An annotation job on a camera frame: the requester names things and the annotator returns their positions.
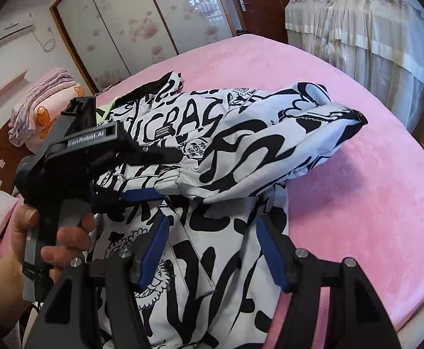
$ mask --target forearm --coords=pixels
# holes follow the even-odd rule
[[[0,260],[0,326],[11,329],[30,305],[22,298],[21,264],[12,254]]]

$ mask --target silver bolt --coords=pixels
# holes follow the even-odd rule
[[[355,268],[357,265],[357,262],[354,258],[348,257],[347,259],[345,259],[345,265],[348,268]]]
[[[128,248],[121,248],[121,249],[118,251],[118,255],[119,255],[121,258],[127,258],[127,257],[130,257],[130,256],[131,256],[131,251],[130,251]]]
[[[70,266],[72,268],[77,268],[82,263],[83,263],[83,260],[81,260],[79,257],[75,257],[75,258],[73,258],[73,259],[70,260]]]
[[[296,249],[295,253],[299,258],[306,258],[309,255],[309,252],[303,248]]]

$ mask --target mattress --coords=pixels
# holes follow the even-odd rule
[[[424,303],[424,151],[369,91],[295,47],[245,35],[153,65],[97,97],[100,106],[162,75],[182,73],[183,91],[250,87],[278,90],[297,81],[325,85],[332,101],[359,110],[369,125],[327,163],[287,183],[290,236],[322,259],[353,256],[397,330]],[[265,348],[281,330],[281,295]],[[323,347],[324,290],[314,348]]]
[[[291,0],[289,44],[351,76],[409,130],[424,111],[424,18],[401,0]]]

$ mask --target frosted glass door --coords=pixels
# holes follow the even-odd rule
[[[93,0],[62,0],[57,10],[99,90],[130,76]]]
[[[220,0],[156,0],[179,53],[231,38]]]
[[[177,55],[153,0],[94,1],[131,74]]]

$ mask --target door handle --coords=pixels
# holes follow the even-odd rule
[[[243,11],[246,11],[246,5],[251,5],[250,3],[245,3],[243,0],[239,0],[239,3],[241,4],[241,9]]]

